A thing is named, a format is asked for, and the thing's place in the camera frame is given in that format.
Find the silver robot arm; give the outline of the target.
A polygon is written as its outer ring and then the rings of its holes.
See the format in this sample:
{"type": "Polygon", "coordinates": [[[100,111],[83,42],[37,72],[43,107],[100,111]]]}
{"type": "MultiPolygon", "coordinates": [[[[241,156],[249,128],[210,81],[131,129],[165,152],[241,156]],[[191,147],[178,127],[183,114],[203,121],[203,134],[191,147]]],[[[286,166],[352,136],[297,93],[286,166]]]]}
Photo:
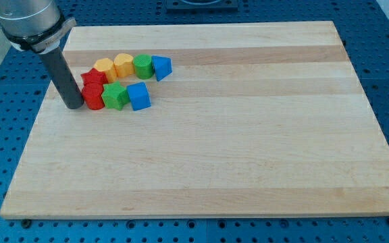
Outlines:
{"type": "Polygon", "coordinates": [[[59,46],[76,20],[65,18],[54,0],[0,0],[0,24],[15,49],[44,55],[59,46]]]}

